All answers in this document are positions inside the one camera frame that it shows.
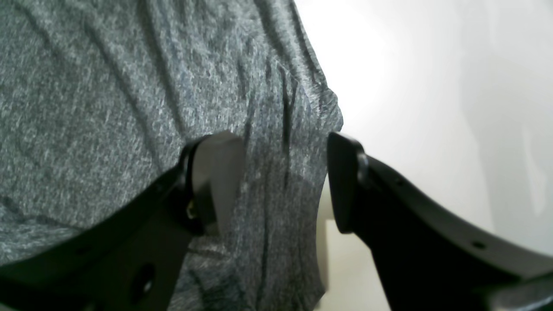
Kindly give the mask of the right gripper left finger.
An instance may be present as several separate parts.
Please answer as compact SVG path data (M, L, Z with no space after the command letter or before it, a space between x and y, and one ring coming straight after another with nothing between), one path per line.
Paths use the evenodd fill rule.
M245 161L229 131L186 144L178 164L108 219L1 267L3 311L165 311L188 246L229 229Z

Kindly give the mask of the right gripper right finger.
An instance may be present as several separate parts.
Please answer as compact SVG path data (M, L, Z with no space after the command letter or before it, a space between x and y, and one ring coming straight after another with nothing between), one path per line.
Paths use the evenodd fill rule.
M332 132L334 219L371 250L393 311L550 311L551 256L490 234L433 201L353 138Z

